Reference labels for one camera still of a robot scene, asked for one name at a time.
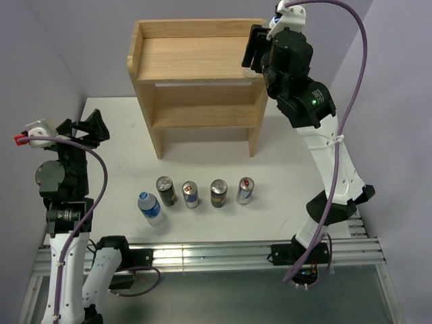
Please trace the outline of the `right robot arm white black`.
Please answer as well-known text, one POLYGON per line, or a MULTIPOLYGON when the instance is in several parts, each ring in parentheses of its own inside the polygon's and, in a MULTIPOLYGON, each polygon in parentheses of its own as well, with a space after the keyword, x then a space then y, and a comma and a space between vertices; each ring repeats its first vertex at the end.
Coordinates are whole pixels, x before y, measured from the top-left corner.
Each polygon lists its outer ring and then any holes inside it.
POLYGON ((316 253, 315 232, 324 234, 328 225, 350 218, 375 189, 361 180, 338 134, 330 91, 308 75, 313 48, 306 37, 289 28, 269 34, 268 28, 251 26, 242 67, 263 75, 269 98, 306 143, 325 187, 307 203, 305 224, 287 250, 273 255, 273 263, 307 263, 316 253))

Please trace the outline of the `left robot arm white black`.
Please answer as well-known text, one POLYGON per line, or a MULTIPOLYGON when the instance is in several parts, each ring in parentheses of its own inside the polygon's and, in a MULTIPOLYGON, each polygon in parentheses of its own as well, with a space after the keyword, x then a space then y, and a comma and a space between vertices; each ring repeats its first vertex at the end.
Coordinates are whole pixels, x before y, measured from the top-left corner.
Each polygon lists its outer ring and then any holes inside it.
POLYGON ((39 194, 47 210, 51 247, 49 296, 43 323, 103 323, 102 305, 119 271, 148 270, 150 263, 134 260, 124 236, 102 237, 94 248, 89 275, 84 274, 90 242, 92 212, 98 199, 88 197, 86 154, 109 140, 101 112, 84 121, 65 120, 54 127, 42 119, 27 129, 35 137, 30 145, 57 153, 35 173, 39 194))

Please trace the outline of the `Pocari Sweat bottle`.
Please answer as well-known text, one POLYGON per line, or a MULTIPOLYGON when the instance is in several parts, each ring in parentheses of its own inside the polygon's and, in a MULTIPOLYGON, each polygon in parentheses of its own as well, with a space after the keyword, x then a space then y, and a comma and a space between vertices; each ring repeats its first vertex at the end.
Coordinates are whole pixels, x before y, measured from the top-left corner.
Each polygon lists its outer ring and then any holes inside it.
POLYGON ((165 221, 165 214, 154 194, 141 192, 138 195, 137 205, 151 226, 160 226, 165 221))
POLYGON ((275 25, 279 22, 280 18, 281 18, 281 14, 276 12, 270 20, 269 28, 274 28, 275 25))

